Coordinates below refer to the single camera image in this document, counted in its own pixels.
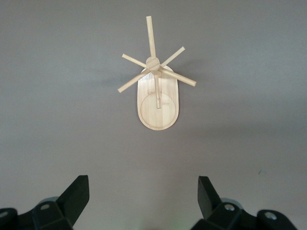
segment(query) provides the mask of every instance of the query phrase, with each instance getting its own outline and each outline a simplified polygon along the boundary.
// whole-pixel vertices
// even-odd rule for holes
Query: gray backdrop
[[[164,131],[138,118],[149,57],[179,82]],[[307,221],[307,1],[0,0],[0,207],[22,214],[89,175],[76,230],[188,230],[197,180],[247,212]]]

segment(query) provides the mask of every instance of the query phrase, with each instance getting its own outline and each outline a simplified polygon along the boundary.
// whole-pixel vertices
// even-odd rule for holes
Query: wooden rotor blade
[[[154,46],[154,30],[153,30],[153,21],[151,16],[146,17],[147,21],[147,30],[148,30],[148,39],[150,47],[150,56],[155,57],[155,46]]]
[[[182,81],[182,82],[184,82],[184,83],[186,83],[188,85],[191,85],[191,86],[195,86],[196,85],[196,81],[191,80],[189,78],[186,78],[186,77],[184,77],[184,76],[182,76],[180,74],[174,73],[172,71],[169,71],[169,70],[167,70],[167,69],[165,69],[163,67],[160,67],[159,71],[162,72],[162,73],[165,73],[165,74],[167,74],[169,76],[172,76],[172,77],[176,78],[177,80]]]
[[[146,64],[140,62],[140,61],[137,60],[137,59],[134,59],[134,58],[132,58],[132,57],[130,57],[130,56],[128,56],[128,55],[125,55],[125,54],[123,54],[122,57],[125,58],[125,59],[127,59],[128,61],[131,61],[131,62],[133,62],[133,63],[135,63],[135,64],[137,64],[137,65],[139,65],[139,66],[142,66],[142,67],[146,68]]]
[[[161,64],[161,66],[162,67],[166,66],[168,63],[170,63],[172,60],[174,60],[175,57],[177,57],[179,54],[181,54],[184,50],[185,50],[184,47],[180,48],[176,53],[174,53],[172,56],[170,56],[168,59],[166,59],[165,62],[163,62]]]
[[[142,77],[144,77],[146,74],[149,74],[149,73],[150,73],[150,70],[145,69],[142,73],[140,73],[139,75],[137,75],[136,77],[128,81],[126,84],[124,84],[122,87],[118,88],[117,90],[119,92],[123,92],[124,90],[129,88],[131,85],[133,85],[134,83],[136,83],[138,80],[140,80]]]

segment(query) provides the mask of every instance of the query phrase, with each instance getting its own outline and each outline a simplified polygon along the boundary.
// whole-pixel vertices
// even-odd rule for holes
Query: gray wall
[[[149,57],[179,82],[176,123],[139,120],[137,86],[117,88]],[[307,221],[307,1],[0,0],[0,207],[19,213],[79,175],[90,202],[76,230],[188,230],[197,179],[247,212]]]

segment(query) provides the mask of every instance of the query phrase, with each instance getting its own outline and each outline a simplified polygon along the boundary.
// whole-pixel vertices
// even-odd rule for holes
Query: black clamp
[[[17,215],[0,209],[0,230],[72,230],[90,198],[88,176],[78,176],[56,201],[46,201]]]
[[[198,179],[198,204],[204,219],[191,230],[297,230],[280,212],[261,210],[254,217],[235,204],[223,203],[206,176]]]

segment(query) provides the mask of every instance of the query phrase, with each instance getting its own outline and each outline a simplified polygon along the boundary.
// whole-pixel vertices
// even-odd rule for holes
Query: bamboo wood
[[[149,39],[149,47],[150,47],[150,55],[155,57],[155,46],[154,46],[154,30],[153,30],[153,21],[151,16],[146,17],[147,21],[147,31],[148,31],[148,39]]]
[[[181,54],[184,50],[185,50],[184,47],[180,48],[176,53],[174,53],[172,56],[170,56],[168,59],[166,59],[165,62],[163,62],[161,64],[161,67],[166,66],[168,63],[170,63],[172,60],[174,60],[175,57],[177,57],[179,54]]]
[[[155,71],[155,73],[154,73],[154,90],[155,90],[155,98],[156,98],[156,101],[157,101],[157,109],[161,109],[159,76],[161,76],[161,72]]]
[[[150,73],[150,70],[149,69],[145,69],[142,73],[140,73],[137,76],[135,76],[133,79],[128,81],[126,84],[124,84],[122,87],[118,88],[117,90],[119,92],[123,92],[124,90],[129,88],[131,85],[136,83],[139,79],[141,79],[142,77],[144,77],[146,74],[149,74],[149,73]]]
[[[139,66],[142,66],[143,68],[146,68],[146,64],[140,62],[140,61],[137,60],[137,59],[134,59],[134,58],[132,58],[132,57],[126,55],[126,54],[123,54],[122,57],[125,58],[125,59],[127,59],[128,61],[131,61],[131,62],[133,62],[133,63],[139,65]]]
[[[151,72],[157,71],[160,68],[160,61],[157,57],[150,56],[146,60],[146,67]]]
[[[167,70],[167,69],[165,69],[163,67],[160,67],[159,71],[162,72],[162,73],[165,73],[165,74],[167,74],[169,76],[172,76],[172,77],[176,78],[177,80],[182,81],[182,82],[184,82],[184,83],[186,83],[188,85],[191,85],[191,86],[195,86],[196,85],[196,81],[191,80],[189,78],[186,78],[186,77],[184,77],[184,76],[182,76],[180,74],[174,73],[172,71],[169,71],[169,70]]]
[[[156,106],[155,82],[152,73],[138,81],[137,107],[141,122],[152,130],[171,127],[179,114],[177,79],[161,73],[159,77],[159,96],[161,109]]]

